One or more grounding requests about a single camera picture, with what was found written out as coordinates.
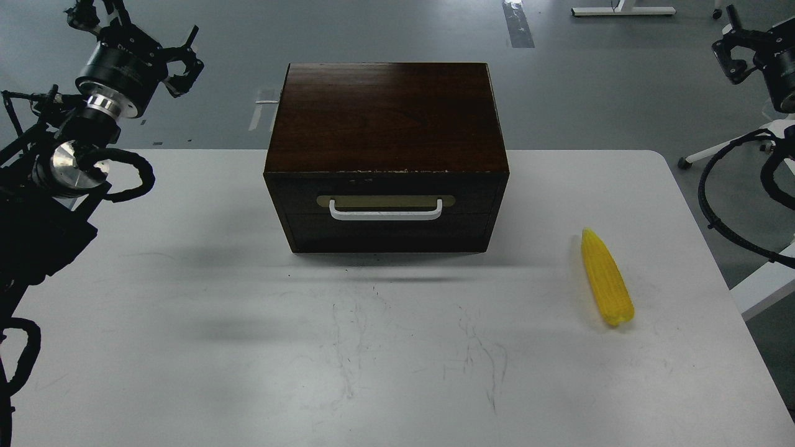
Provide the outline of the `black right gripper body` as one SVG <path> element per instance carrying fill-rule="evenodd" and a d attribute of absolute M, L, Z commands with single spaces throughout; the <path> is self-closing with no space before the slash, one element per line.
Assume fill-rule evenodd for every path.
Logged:
<path fill-rule="evenodd" d="M 763 73 L 766 83 L 772 79 L 770 57 L 772 31 L 731 29 L 712 44 L 712 52 L 733 85 L 744 82 L 755 71 Z"/>

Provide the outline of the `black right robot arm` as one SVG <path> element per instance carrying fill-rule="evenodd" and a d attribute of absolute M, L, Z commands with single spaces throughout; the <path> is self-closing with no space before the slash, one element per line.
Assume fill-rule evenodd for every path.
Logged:
<path fill-rule="evenodd" d="M 734 5 L 726 6 L 725 11 L 728 29 L 712 44 L 724 76 L 736 85 L 761 71 L 773 109 L 793 114 L 794 17 L 763 32 L 744 28 Z"/>

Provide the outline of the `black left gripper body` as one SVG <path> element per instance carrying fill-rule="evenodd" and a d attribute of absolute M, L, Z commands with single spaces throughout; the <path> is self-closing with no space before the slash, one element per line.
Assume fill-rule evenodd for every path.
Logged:
<path fill-rule="evenodd" d="M 76 79 L 81 94 L 123 98 L 122 116 L 139 118 L 157 85 L 168 76 L 159 59 L 161 44 L 136 25 L 103 29 L 87 65 Z"/>

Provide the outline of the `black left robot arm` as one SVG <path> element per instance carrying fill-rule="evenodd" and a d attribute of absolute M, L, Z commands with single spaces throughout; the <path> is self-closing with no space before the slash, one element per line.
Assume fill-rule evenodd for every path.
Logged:
<path fill-rule="evenodd" d="M 173 98 L 186 94 L 204 69 L 193 49 L 198 26 L 182 45 L 165 47 L 134 25 L 122 1 L 103 6 L 105 25 L 91 1 L 66 11 L 72 29 L 96 38 L 76 93 L 57 85 L 43 94 L 2 92 L 17 136 L 2 149 L 1 330 L 26 336 L 15 371 L 2 372 L 3 446 L 12 442 L 12 396 L 28 382 L 42 347 L 39 325 L 14 315 L 20 301 L 96 238 L 89 220 L 102 201 L 131 201 L 153 189 L 150 162 L 116 147 L 119 120 L 140 118 L 159 85 Z"/>

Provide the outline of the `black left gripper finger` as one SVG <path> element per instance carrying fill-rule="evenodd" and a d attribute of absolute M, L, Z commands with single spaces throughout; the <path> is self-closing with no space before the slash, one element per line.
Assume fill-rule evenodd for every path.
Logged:
<path fill-rule="evenodd" d="M 102 3 L 111 27 L 131 26 L 130 14 L 123 1 L 102 1 Z M 67 24 L 72 29 L 85 32 L 100 32 L 102 30 L 94 1 L 76 1 L 71 8 L 65 9 L 65 14 L 67 15 Z"/>
<path fill-rule="evenodd" d="M 173 98 L 179 98 L 188 93 L 204 69 L 204 62 L 196 56 L 193 49 L 193 42 L 198 33 L 199 26 L 194 25 L 182 45 L 163 48 L 163 60 L 166 65 L 174 62 L 181 62 L 184 65 L 184 71 L 181 74 L 169 74 L 163 80 L 163 84 Z"/>

